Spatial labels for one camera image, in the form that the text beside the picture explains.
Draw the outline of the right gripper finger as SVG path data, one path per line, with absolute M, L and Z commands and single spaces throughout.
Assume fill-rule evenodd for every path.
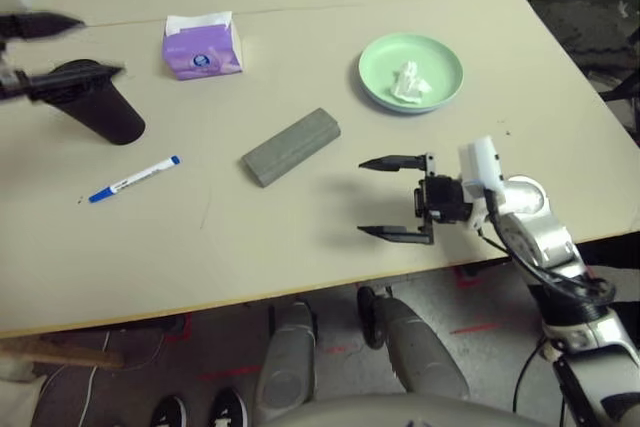
M 433 245 L 434 237 L 430 228 L 423 226 L 408 230 L 403 226 L 358 226 L 358 230 L 371 236 L 394 243 Z
M 381 172 L 398 172 L 402 169 L 420 170 L 427 177 L 432 177 L 435 175 L 432 164 L 433 157 L 430 155 L 388 155 L 367 160 L 360 163 L 358 167 Z

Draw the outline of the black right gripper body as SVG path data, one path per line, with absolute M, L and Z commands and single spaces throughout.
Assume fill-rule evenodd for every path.
M 447 176 L 427 176 L 414 190 L 414 211 L 425 224 L 466 222 L 471 203 L 466 202 L 462 183 Z

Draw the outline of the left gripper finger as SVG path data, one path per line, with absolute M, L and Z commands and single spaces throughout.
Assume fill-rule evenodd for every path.
M 82 28 L 83 21 L 53 12 L 22 12 L 1 15 L 2 39 L 36 39 Z
M 92 65 L 29 77 L 26 96 L 32 101 L 45 101 L 85 93 L 109 84 L 123 70 L 119 66 Z

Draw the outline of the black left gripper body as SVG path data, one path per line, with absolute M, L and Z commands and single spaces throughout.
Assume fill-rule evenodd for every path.
M 28 97 L 28 83 L 26 74 L 21 70 L 12 68 L 5 60 L 7 42 L 1 39 L 0 46 L 0 81 L 1 81 L 1 94 L 0 99 L 2 101 L 17 99 L 21 97 Z

